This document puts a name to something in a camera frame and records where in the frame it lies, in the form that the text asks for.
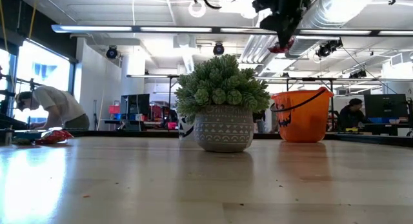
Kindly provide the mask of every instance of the person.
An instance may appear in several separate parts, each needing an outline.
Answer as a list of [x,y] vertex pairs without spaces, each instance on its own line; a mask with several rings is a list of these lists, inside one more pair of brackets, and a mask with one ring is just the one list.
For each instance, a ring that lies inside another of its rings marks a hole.
[[50,127],[89,129],[89,118],[82,106],[68,92],[50,86],[40,86],[33,92],[21,92],[16,97],[17,108],[36,110],[41,105],[48,112],[45,123],[32,123],[30,128],[46,130]]
[[357,128],[359,123],[371,123],[360,110],[363,106],[363,101],[354,98],[351,99],[348,105],[346,105],[339,114],[338,126],[340,130],[345,130],[346,128]]

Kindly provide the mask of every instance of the ceiling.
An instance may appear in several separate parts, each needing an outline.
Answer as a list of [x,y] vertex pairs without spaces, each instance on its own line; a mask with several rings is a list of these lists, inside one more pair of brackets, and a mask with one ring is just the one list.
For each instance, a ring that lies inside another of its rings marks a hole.
[[[35,0],[24,0],[34,4]],[[257,18],[246,19],[239,13],[222,13],[207,8],[204,16],[193,17],[188,12],[192,0],[38,0],[38,9],[57,23],[62,25],[179,25],[179,26],[255,26]],[[359,15],[347,22],[343,28],[398,28],[413,29],[413,0],[397,0],[389,6],[388,0],[374,0]],[[152,55],[150,69],[176,68],[182,63],[179,54],[173,54],[172,34],[100,34],[95,39],[138,38]],[[215,42],[223,42],[225,53],[241,55],[250,36],[237,35],[196,35],[200,48],[194,55],[194,61],[200,62],[213,56]],[[413,39],[405,37],[344,37],[345,49],[334,52],[322,62],[314,57],[314,51],[308,51],[302,59],[292,61],[294,70],[290,76],[339,76],[343,70],[359,63],[367,62],[367,70],[379,76],[381,62],[399,51],[413,49]],[[105,51],[107,46],[93,46]],[[119,46],[120,51],[128,53],[131,46]],[[263,64],[270,62],[270,55]],[[288,69],[274,70],[265,68],[268,73],[282,73]]]

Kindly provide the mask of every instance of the orange plastic pail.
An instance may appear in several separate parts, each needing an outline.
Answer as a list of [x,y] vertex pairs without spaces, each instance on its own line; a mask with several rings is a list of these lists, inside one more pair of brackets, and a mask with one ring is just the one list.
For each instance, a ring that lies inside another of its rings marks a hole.
[[[322,93],[318,97],[308,101],[320,92]],[[308,101],[292,110],[276,112],[281,137],[294,143],[315,143],[322,140],[326,132],[329,99],[332,96],[333,93],[325,87],[282,92],[272,96],[275,101],[274,110],[288,109]]]

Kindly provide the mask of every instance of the wooden table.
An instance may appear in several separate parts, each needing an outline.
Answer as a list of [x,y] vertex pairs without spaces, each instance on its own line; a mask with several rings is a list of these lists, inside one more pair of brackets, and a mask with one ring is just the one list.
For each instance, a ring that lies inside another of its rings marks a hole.
[[178,139],[81,137],[0,148],[3,223],[413,223],[413,151],[254,140],[242,154]]

